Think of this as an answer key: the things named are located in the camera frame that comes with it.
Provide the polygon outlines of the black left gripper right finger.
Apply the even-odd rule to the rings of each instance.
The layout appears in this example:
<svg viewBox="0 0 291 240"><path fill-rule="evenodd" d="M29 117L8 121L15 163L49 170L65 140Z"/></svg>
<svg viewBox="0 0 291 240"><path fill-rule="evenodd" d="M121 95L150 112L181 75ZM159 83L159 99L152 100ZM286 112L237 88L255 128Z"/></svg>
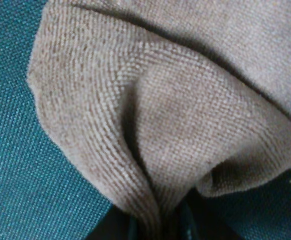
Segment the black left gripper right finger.
<svg viewBox="0 0 291 240"><path fill-rule="evenodd" d="M178 240L242 240L192 189L176 208Z"/></svg>

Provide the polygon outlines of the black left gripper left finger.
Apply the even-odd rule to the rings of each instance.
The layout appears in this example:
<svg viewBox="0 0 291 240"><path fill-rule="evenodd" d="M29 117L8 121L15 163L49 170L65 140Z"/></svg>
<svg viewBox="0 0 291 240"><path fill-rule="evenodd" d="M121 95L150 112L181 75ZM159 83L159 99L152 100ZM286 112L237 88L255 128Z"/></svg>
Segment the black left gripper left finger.
<svg viewBox="0 0 291 240"><path fill-rule="evenodd" d="M86 240L137 240L138 225L134 217L112 206Z"/></svg>

